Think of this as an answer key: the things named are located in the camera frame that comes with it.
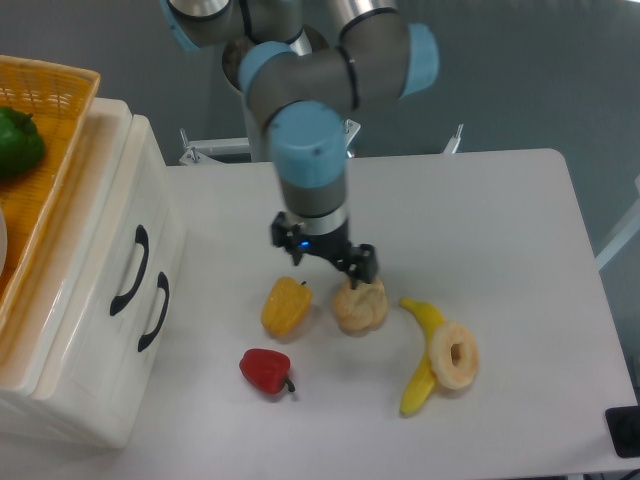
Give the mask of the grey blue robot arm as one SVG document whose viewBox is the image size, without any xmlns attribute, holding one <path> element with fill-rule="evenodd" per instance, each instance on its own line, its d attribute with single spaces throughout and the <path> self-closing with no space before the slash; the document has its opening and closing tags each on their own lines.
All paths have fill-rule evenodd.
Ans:
<svg viewBox="0 0 640 480">
<path fill-rule="evenodd" d="M 161 8 L 188 51 L 250 44 L 236 80 L 280 182 L 285 210 L 271 225 L 274 246 L 294 262 L 322 258 L 352 284 L 372 283 L 375 248 L 349 238 L 344 118 L 429 88 L 440 66 L 432 31 L 406 22 L 393 1 L 333 1 L 339 42 L 312 51 L 303 44 L 298 1 L 165 1 Z"/>
</svg>

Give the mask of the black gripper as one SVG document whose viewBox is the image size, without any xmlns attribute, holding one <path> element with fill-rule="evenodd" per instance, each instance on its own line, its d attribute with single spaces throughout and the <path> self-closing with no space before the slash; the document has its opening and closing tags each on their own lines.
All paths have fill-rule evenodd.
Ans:
<svg viewBox="0 0 640 480">
<path fill-rule="evenodd" d="M 347 275 L 352 290 L 360 283 L 372 284 L 378 274 L 376 248 L 371 244 L 351 246 L 348 220 L 329 233 L 311 235 L 301 232 L 299 224 L 290 223 L 284 212 L 278 212 L 270 232 L 272 245 L 283 249 L 294 266 L 300 264 L 304 255 L 322 258 Z"/>
</svg>

